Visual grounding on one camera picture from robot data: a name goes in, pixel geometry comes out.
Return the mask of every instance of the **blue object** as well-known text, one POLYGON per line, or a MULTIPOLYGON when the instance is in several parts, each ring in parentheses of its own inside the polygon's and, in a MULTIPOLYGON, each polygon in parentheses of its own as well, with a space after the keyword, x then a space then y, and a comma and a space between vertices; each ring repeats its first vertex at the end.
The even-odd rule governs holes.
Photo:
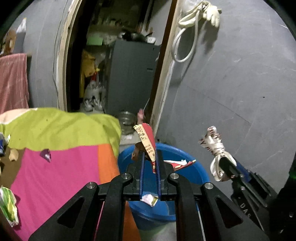
MULTIPOLYGON (((162 151, 164 160, 180 161, 186 159, 187 161, 192 161, 195 159, 188 153, 166 144, 156 143, 156 149, 162 151)), ((134 146, 131 146, 119 154, 118 167, 120 173, 124 173, 128 164, 133 163, 131 159, 133 151, 134 146)), ((192 183, 203 184, 210 181, 206 170, 198 161, 192 166, 176 172, 185 176, 192 183)), ((156 175, 152 173, 152 166, 149 161, 145 161, 143 183, 143 195, 157 193, 156 175)), ((129 206, 137 227, 140 230, 152 230, 158 226, 176 221, 174 201, 162 202, 158 200, 154 207, 150 207, 148 204, 138 201, 129 202, 129 206)))

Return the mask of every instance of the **triangular cutout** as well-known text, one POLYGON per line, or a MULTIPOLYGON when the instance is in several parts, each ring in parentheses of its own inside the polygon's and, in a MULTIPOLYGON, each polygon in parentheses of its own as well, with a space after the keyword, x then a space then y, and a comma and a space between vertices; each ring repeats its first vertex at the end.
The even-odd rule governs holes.
POLYGON ((64 225, 68 228, 74 228, 80 210, 84 202, 84 197, 76 200, 72 206, 66 210, 57 220, 58 224, 64 225))
POLYGON ((216 197, 215 201, 227 229, 242 223, 242 219, 221 198, 216 197))

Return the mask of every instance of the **hanging towel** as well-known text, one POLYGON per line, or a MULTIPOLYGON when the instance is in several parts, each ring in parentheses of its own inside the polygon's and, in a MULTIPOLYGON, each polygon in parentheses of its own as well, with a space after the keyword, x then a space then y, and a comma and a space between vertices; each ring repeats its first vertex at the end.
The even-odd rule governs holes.
POLYGON ((0 114, 29 108, 27 55, 11 54, 0 58, 0 114))

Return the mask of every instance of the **metal bowl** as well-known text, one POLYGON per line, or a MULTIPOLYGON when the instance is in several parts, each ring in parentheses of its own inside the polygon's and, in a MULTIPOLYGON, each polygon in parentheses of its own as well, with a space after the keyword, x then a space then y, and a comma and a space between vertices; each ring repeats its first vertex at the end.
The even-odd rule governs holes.
POLYGON ((117 118, 123 135, 132 134, 134 132, 133 126, 136 124, 137 117, 133 113, 129 111, 122 111, 119 113, 117 118))

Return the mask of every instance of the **yellow-green fabric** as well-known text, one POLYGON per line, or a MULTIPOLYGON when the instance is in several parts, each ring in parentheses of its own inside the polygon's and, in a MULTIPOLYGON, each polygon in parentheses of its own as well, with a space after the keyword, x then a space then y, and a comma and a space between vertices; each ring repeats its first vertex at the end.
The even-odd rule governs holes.
POLYGON ((66 150, 77 146, 111 144, 118 156, 121 129, 118 119, 106 114, 67 113, 55 108, 28 111, 9 124, 0 124, 9 147, 66 150))

